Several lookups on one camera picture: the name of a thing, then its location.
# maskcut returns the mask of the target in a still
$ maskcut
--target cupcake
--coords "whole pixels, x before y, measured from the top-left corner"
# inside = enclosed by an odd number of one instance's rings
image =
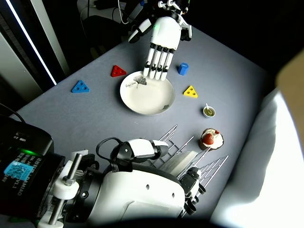
[[[224,144],[224,138],[219,133],[219,131],[213,128],[207,128],[204,130],[200,140],[199,147],[204,151],[210,148],[211,150],[216,150]]]

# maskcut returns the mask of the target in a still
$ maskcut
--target small white cup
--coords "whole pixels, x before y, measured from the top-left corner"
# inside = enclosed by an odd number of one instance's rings
[[[212,117],[214,117],[215,116],[215,109],[214,108],[212,108],[211,106],[208,106],[209,107],[209,109],[214,113],[214,115],[213,116],[209,116],[209,115],[207,115],[206,113],[205,113],[205,110],[207,109],[207,106],[206,107],[204,107],[204,109],[203,109],[203,115],[205,116],[205,117],[207,117],[207,118],[212,118]]]

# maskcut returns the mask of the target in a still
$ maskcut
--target blue block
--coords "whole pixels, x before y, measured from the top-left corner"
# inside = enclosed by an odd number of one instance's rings
[[[188,69],[189,69],[189,66],[187,63],[181,63],[178,72],[180,75],[185,75],[187,73]]]
[[[87,87],[87,85],[82,80],[79,80],[71,92],[72,93],[87,93],[87,92],[90,92],[90,89],[89,89],[89,87]]]

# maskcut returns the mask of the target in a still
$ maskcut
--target blue triangle block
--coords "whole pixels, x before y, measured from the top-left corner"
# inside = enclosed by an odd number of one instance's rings
[[[82,81],[79,80],[74,88],[71,90],[72,93],[87,93],[90,92],[90,88]]]

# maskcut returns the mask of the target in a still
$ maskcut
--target triangle block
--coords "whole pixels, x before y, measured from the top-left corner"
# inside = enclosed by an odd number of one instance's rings
[[[71,90],[72,93],[87,93],[90,92],[90,88],[82,81],[79,80],[74,88]]]
[[[117,77],[117,76],[122,76],[122,75],[126,75],[126,74],[127,74],[127,72],[125,70],[121,69],[118,65],[114,65],[111,76]]]
[[[188,89],[186,89],[186,91],[184,92],[185,96],[189,96],[189,97],[194,97],[194,98],[198,98],[198,93],[195,91],[195,89],[193,88],[193,86],[189,86]]]

